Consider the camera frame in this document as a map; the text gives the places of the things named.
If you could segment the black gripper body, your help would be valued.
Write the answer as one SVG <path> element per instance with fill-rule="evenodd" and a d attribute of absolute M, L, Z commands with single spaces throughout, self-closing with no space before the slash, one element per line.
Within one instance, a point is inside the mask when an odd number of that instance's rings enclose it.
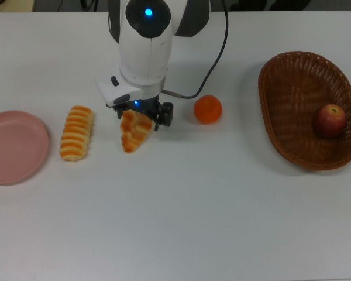
<path fill-rule="evenodd" d="M 121 97 L 116 98 L 111 103 L 106 103 L 106 107 L 108 108 L 129 108 L 128 110 L 132 110 L 135 112 L 139 112 L 145 114 L 150 119 L 154 119 L 156 116 L 156 107 L 159 103 L 159 96 L 155 96 L 153 98 L 148 99 L 130 99 L 130 95 L 123 95 Z"/>

